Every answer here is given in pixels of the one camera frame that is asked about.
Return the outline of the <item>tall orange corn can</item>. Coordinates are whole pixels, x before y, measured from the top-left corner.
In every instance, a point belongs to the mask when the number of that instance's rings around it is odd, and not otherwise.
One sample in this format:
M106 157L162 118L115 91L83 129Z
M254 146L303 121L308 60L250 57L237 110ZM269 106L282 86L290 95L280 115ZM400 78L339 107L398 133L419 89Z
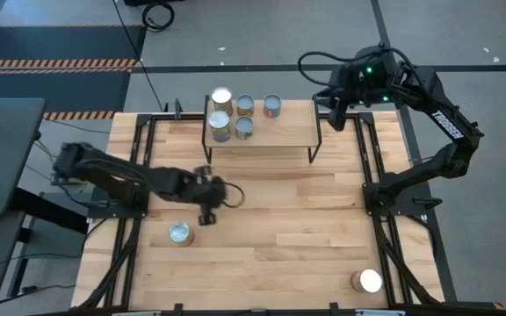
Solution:
M363 293L376 293L382 287L382 278L374 269L355 271L350 278L350 283L355 291Z
M176 245L187 247L194 242L195 233L186 222L175 222L170 225L169 238Z

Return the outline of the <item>small teal and pink can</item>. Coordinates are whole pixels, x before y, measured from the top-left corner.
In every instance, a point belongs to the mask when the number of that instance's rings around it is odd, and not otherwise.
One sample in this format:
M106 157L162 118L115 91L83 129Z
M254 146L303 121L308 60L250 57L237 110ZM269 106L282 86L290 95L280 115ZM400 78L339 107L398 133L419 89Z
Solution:
M270 94L264 99L264 115L267 118L274 119L280 114L282 100L278 95Z

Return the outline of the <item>wooden shelf with black frame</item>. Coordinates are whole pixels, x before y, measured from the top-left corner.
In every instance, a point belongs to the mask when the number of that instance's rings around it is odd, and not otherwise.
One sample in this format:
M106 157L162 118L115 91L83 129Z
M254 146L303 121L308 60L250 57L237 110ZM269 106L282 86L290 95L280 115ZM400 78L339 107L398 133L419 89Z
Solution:
M322 144L322 132L318 105L313 100L282 100L277 118L264 115L264 99L255 100L253 135L247 140L235 136L235 122L243 116L237 114L236 99L232 97L234 113L230 117L231 138L223 143L216 142L211 134L208 119L215 111L211 95L205 100L205 119L202 128L202 147L207 160L212 159L215 147L305 147L308 160L312 162Z

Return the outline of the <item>black hazard-striped floor mat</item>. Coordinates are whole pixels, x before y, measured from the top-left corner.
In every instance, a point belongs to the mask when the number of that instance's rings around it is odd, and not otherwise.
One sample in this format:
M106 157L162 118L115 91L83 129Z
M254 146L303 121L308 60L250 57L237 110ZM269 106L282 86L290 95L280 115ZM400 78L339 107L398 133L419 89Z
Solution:
M111 119L145 37L142 25L0 26L0 98L43 98L48 120Z

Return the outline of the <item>black aluminium rig frame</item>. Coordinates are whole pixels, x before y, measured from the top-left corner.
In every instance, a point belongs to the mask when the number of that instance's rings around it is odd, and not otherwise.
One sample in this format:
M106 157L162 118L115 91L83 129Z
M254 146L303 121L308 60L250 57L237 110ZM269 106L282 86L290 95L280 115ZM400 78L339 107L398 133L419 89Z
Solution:
M304 148L217 148L213 171L231 183L231 207L213 226L198 209L149 201L134 264L132 310L323 309L384 307L384 291L355 291L351 275L379 269L374 224L365 211L361 158L379 146L389 172L408 166L397 115L379 111L373 126L348 122L341 132L322 123L313 162ZM186 222L194 242L170 241Z

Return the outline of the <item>dark computer desk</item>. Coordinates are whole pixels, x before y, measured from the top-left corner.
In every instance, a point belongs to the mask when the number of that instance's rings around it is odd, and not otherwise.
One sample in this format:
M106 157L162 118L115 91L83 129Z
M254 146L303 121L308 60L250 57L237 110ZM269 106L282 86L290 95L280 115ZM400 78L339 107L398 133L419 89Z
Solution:
M52 228L71 231L74 240L68 241L64 249L60 250L49 234L38 236L23 227L27 215ZM81 240L87 232L87 208L75 203L65 194L41 192L35 195L27 190L15 189L10 203L5 206L4 213L0 214L0 289L17 242L22 242L26 247L35 241L53 245L46 253L23 255L25 260L71 257L79 253Z

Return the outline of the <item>small orange slices can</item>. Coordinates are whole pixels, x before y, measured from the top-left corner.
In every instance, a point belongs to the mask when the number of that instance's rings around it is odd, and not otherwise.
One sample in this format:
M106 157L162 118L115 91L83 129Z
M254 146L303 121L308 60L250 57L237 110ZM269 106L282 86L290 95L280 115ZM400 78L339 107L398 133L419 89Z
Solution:
M236 99L236 109L239 116L251 117L255 109L254 98L247 94L240 95Z

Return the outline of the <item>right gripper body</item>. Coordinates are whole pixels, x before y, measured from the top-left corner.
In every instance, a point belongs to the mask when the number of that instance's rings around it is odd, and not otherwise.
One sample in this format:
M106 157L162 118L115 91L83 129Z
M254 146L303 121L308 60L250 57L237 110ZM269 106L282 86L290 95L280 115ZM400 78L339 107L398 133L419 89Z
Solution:
M356 104L369 107L365 75L366 65L362 61L345 63L334 69L329 77L328 87L339 90L336 97L337 103L345 101L350 107Z

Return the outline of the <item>small green peas can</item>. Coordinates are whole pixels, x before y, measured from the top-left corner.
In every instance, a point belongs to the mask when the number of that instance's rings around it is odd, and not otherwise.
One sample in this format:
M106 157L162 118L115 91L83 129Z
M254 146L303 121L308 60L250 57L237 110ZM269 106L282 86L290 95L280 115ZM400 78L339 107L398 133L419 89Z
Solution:
M235 136L239 140L247 140L253 135L254 123L250 117L243 116L235 122Z

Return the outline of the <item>tall peaches can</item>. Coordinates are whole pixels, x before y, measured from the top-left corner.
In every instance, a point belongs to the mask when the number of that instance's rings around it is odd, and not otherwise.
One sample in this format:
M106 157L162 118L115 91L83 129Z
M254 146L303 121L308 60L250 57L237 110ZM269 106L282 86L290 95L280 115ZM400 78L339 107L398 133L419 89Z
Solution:
M223 143L231 138L230 117L224 111L214 111L208 119L211 134L216 142Z

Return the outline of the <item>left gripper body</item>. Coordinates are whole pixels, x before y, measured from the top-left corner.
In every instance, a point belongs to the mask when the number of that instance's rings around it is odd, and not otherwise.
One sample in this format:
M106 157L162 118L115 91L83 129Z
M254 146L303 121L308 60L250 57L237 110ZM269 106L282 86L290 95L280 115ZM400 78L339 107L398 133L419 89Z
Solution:
M182 199L185 203L219 208L227 197L227 189L219 176L198 176L194 171L183 178Z

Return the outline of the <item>tall yellow-green label can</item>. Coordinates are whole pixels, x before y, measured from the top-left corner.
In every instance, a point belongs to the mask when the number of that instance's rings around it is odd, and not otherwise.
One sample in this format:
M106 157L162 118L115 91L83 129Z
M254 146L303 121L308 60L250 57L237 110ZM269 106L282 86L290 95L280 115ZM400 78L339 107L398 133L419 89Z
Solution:
M232 104L232 93L229 88L217 87L211 93L213 108L216 111L224 111L228 116L234 113Z

